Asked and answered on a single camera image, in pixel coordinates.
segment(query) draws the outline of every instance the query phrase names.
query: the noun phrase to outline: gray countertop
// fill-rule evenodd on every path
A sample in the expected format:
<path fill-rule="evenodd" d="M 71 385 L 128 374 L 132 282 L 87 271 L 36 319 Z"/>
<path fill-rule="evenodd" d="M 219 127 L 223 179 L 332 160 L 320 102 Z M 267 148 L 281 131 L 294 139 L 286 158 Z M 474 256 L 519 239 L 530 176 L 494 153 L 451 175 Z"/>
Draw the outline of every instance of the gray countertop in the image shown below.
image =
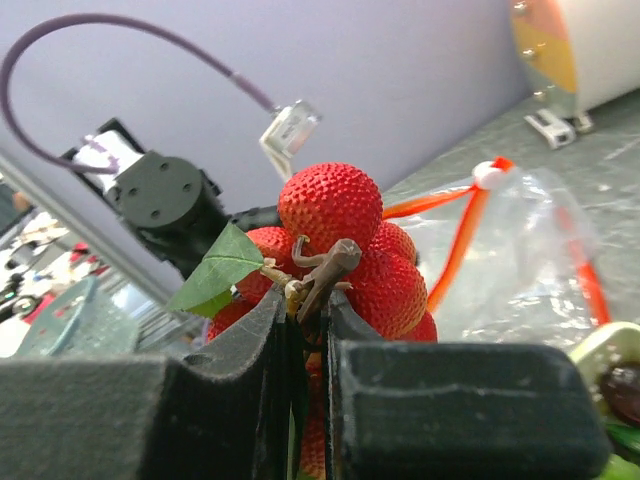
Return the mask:
<path fill-rule="evenodd" d="M 532 99 L 524 101 L 395 185 L 385 194 L 385 204 L 467 178 L 476 164 L 496 156 L 510 158 L 526 170 L 549 169 L 561 178 L 595 227 L 596 267 L 613 320 L 638 322 L 640 92 L 595 110 L 596 130 L 556 151 L 523 120 L 538 108 Z"/>

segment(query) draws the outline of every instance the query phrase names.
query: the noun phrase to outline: fruit cluster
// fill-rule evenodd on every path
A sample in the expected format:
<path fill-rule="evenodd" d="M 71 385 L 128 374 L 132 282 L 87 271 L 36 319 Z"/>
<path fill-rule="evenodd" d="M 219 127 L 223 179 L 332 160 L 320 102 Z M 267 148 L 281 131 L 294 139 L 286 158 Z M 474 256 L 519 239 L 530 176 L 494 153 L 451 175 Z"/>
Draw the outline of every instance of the fruit cluster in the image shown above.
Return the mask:
<path fill-rule="evenodd" d="M 388 340 L 434 342 L 436 327 L 427 311 L 427 290 L 415 267 L 416 248 L 397 225 L 382 221 L 382 197 L 362 170 L 345 163 L 323 163 L 293 176 L 278 200 L 284 225 L 250 231 L 248 236 L 278 269 L 302 278 L 304 269 L 291 259 L 300 235 L 309 238 L 309 254 L 326 253 L 342 238 L 354 240 L 363 251 L 360 264 L 344 280 L 355 312 Z M 224 331 L 256 305 L 272 282 L 253 272 L 236 285 L 242 300 L 221 310 L 212 322 L 209 339 Z M 318 387 L 317 362 L 307 364 L 311 385 Z M 324 478 L 322 392 L 311 389 L 311 405 L 303 437 L 301 468 Z"/>

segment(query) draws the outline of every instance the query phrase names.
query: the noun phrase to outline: orange strap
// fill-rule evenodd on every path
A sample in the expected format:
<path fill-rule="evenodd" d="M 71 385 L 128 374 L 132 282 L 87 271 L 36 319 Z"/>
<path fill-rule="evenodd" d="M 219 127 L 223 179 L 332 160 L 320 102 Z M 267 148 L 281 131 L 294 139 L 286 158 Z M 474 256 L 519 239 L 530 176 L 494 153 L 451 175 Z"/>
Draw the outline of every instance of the orange strap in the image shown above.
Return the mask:
<path fill-rule="evenodd" d="M 514 164 L 506 158 L 498 157 L 494 160 L 492 167 L 507 172 L 514 167 Z M 445 205 L 467 194 L 469 194 L 471 198 L 458 225 L 444 270 L 428 295 L 427 308 L 432 313 L 435 312 L 440 303 L 442 303 L 442 300 L 462 266 L 466 252 L 484 214 L 490 192 L 488 190 L 482 190 L 474 183 L 469 188 L 457 192 L 438 193 L 393 205 L 386 208 L 382 214 L 384 220 L 408 217 Z M 573 229 L 568 212 L 560 212 L 559 219 L 562 228 L 569 231 Z M 595 269 L 584 255 L 582 245 L 580 245 L 577 240 L 571 242 L 569 248 L 578 272 L 584 296 L 589 302 L 596 319 L 596 325 L 600 326 L 609 323 L 611 319 L 607 302 Z"/>

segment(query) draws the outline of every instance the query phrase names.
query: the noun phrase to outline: white bracket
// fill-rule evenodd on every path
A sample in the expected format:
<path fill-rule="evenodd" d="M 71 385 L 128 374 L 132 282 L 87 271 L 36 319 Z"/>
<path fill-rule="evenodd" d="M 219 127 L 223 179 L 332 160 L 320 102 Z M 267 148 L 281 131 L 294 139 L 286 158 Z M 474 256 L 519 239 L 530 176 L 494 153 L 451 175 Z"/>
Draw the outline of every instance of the white bracket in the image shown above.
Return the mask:
<path fill-rule="evenodd" d="M 524 119 L 547 140 L 552 150 L 565 147 L 576 140 L 573 126 L 546 108 L 533 115 L 526 115 Z"/>
<path fill-rule="evenodd" d="M 595 125 L 588 113 L 579 113 L 576 115 L 573 124 L 576 127 L 578 133 L 587 134 L 593 132 Z"/>
<path fill-rule="evenodd" d="M 260 146 L 286 182 L 293 176 L 291 159 L 298 153 L 322 117 L 305 101 L 285 107 L 260 137 Z"/>

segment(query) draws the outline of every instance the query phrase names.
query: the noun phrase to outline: white connector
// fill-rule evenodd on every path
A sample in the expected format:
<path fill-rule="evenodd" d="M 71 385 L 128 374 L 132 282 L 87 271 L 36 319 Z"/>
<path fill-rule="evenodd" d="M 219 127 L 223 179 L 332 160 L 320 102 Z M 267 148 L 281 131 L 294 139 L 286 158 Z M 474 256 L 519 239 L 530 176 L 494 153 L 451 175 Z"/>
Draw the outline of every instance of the white connector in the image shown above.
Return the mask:
<path fill-rule="evenodd" d="M 291 159 L 298 153 L 322 117 L 307 102 L 285 107 L 260 137 L 260 146 L 286 182 L 293 176 Z"/>
<path fill-rule="evenodd" d="M 574 128 L 546 108 L 533 115 L 526 115 L 524 119 L 547 140 L 552 150 L 565 147 L 576 140 Z"/>
<path fill-rule="evenodd" d="M 140 152 L 113 130 L 96 136 L 87 135 L 84 142 L 85 145 L 73 157 L 74 163 L 92 167 L 116 167 L 113 174 L 87 175 L 102 188 L 105 195 L 116 186 L 118 175 L 142 158 Z"/>

